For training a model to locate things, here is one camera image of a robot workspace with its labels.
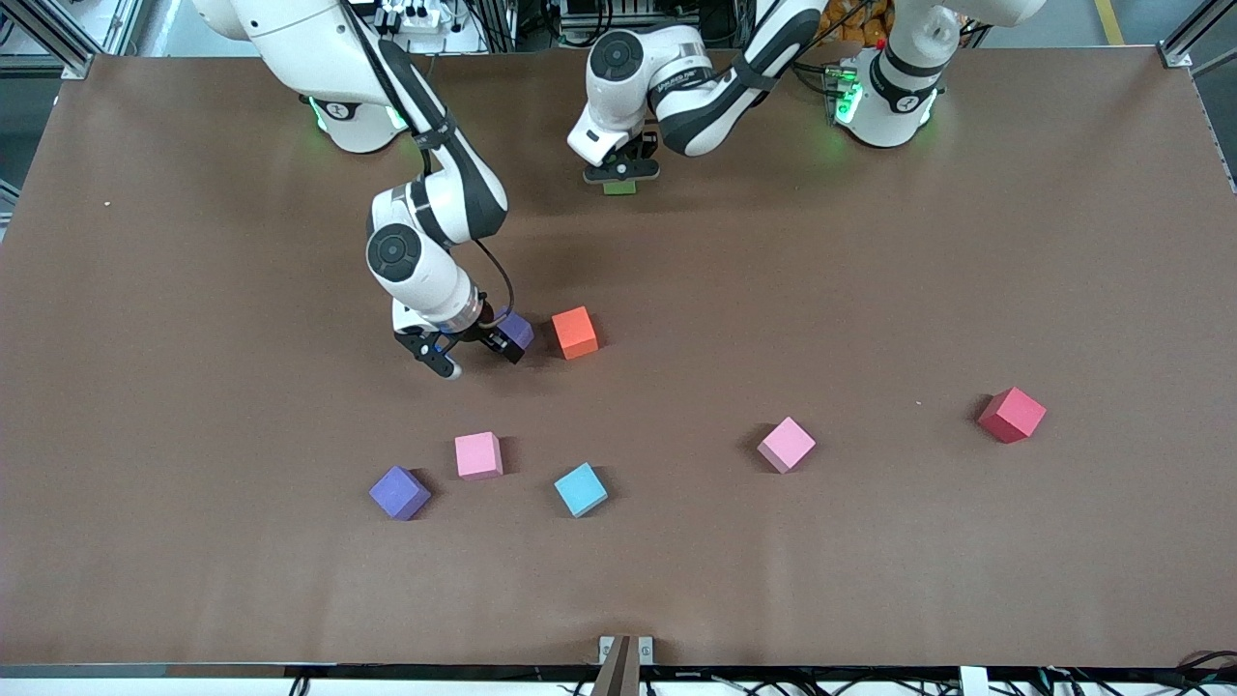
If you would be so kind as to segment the bag of orange snacks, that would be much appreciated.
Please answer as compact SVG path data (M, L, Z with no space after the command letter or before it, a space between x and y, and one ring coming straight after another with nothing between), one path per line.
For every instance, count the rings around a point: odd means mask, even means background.
M884 45L894 23L894 0L828 0L819 22L824 43Z

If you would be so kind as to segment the pink foam cube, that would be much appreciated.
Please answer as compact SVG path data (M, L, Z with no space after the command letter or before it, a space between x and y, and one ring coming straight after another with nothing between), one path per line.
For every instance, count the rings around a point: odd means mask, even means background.
M757 452L777 473L789 473L816 448L816 440L800 423L785 417L757 445Z
M455 436L454 452L459 478L484 480L499 478L503 475L501 440L494 431Z

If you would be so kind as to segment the aluminium frame profile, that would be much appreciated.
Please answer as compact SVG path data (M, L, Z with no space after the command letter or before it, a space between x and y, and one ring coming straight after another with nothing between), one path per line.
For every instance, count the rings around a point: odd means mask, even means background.
M62 40L66 78L83 79L98 54L136 54L147 0L49 0Z
M1202 40L1206 32L1215 28L1223 21L1225 15L1233 12L1235 9L1237 9L1237 0L1200 0L1188 19L1171 30L1170 35L1166 35L1166 40L1157 43L1162 66L1192 70L1194 62L1190 57L1190 49L1197 45L1197 40Z

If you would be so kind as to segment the orange foam cube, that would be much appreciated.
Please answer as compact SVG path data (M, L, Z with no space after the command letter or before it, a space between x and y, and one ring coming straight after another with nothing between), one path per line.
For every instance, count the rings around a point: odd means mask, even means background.
M578 360L599 351L599 335L586 307L578 305L569 312L555 313L550 321L562 356L567 360Z

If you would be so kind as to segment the white power strip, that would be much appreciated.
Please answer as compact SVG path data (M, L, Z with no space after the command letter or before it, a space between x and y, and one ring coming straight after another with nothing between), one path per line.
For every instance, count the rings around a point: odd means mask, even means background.
M438 35L452 23L439 0L375 0L372 25L380 35Z

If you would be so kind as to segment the brown table mat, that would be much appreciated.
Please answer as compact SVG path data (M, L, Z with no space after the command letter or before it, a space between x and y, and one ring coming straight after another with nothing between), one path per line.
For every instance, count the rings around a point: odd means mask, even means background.
M1237 195L1186 73L965 51L889 151L788 75L611 198L565 142L584 62L433 66L538 329L516 365L459 345L455 382L365 263L414 146L343 153L257 59L63 84L0 244L0 661L1237 651ZM1012 387L1047 415L1002 444L976 419ZM785 417L816 448L777 473ZM458 477L477 431L499 478ZM609 498L575 519L584 462ZM412 520L367 494L395 466Z

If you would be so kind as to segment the red foam cube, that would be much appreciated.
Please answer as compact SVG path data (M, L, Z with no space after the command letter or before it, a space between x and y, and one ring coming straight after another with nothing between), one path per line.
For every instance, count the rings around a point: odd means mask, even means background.
M1047 405L1012 387L991 397L976 423L998 443L1016 444L1033 436L1045 415Z

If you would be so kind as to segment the metal bracket with brown strip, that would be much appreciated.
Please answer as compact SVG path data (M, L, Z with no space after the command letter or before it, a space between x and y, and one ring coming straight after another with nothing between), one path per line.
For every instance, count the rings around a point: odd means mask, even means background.
M590 696L654 696L642 673L654 664L653 637L600 637L599 673Z

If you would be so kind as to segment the light blue foam cube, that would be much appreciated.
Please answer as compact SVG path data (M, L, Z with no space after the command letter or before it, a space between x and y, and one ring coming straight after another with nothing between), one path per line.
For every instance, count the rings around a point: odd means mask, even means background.
M571 518L584 518L609 498L602 480L591 464L579 464L562 478L554 481L554 490Z

